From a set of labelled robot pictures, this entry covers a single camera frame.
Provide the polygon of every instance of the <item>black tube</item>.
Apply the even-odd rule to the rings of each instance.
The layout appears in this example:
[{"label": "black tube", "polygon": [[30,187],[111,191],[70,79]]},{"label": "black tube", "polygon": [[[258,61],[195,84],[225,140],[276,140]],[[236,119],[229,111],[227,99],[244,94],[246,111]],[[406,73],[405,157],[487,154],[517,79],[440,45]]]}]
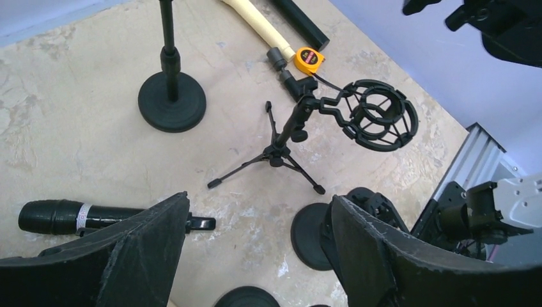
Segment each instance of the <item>black tube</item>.
[{"label": "black tube", "polygon": [[173,35],[173,0],[160,0],[160,12],[162,14],[162,29],[164,31],[164,50],[166,54],[173,54],[175,39]]},{"label": "black tube", "polygon": [[34,233],[73,235],[78,228],[101,229],[143,210],[85,205],[70,200],[30,201],[20,211],[19,228]]},{"label": "black tube", "polygon": [[327,46],[329,38],[292,0],[271,0],[271,3],[312,48],[322,51]]}]

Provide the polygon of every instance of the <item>handheld microphone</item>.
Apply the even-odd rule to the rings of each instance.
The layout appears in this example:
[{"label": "handheld microphone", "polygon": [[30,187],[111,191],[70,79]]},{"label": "handheld microphone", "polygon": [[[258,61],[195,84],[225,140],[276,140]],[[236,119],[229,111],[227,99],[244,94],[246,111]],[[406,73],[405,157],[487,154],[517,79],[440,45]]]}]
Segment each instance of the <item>handheld microphone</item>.
[{"label": "handheld microphone", "polygon": [[[47,235],[73,235],[84,229],[99,230],[122,222],[145,209],[103,207],[71,200],[38,200],[26,203],[19,214],[19,228]],[[184,221],[191,230],[214,230],[214,218],[193,217]]]}]

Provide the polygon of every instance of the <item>tape measure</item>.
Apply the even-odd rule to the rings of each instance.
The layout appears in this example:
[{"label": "tape measure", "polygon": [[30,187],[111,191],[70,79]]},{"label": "tape measure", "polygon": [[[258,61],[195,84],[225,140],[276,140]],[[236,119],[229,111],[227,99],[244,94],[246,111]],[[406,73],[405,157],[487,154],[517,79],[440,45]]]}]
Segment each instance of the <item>tape measure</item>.
[{"label": "tape measure", "polygon": [[323,54],[309,47],[299,49],[293,58],[293,63],[297,69],[307,75],[315,74],[324,61]]}]

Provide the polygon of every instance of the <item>round weighted base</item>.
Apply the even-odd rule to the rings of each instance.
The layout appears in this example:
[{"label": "round weighted base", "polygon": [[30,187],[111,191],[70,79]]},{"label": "round weighted base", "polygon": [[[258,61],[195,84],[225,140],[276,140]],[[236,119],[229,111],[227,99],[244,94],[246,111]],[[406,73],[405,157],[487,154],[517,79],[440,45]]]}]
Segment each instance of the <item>round weighted base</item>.
[{"label": "round weighted base", "polygon": [[203,118],[206,109],[205,92],[194,78],[179,73],[177,77],[179,99],[167,98],[166,75],[163,72],[147,79],[137,98],[143,118],[158,130],[183,132],[194,128]]},{"label": "round weighted base", "polygon": [[280,307],[265,290],[246,286],[233,289],[222,296],[215,307]]},{"label": "round weighted base", "polygon": [[329,204],[312,203],[299,210],[291,224],[291,245],[297,257],[317,271],[329,271],[331,265],[320,247],[320,225]]}]

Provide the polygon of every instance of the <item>black cable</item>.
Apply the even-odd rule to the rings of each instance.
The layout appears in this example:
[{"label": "black cable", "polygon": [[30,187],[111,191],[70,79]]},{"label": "black cable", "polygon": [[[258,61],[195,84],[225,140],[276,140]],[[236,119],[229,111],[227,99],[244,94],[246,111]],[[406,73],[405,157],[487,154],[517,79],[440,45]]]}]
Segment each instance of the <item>black cable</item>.
[{"label": "black cable", "polygon": [[342,91],[342,90],[343,90],[342,88],[340,88],[340,87],[336,86],[335,84],[333,84],[333,83],[327,81],[326,79],[320,77],[320,76],[317,75],[317,74],[313,74],[313,76],[315,76],[318,80],[320,80],[320,82],[322,82],[323,84],[329,86],[330,88],[332,88],[332,89],[334,89],[334,90],[337,90],[337,91]]}]

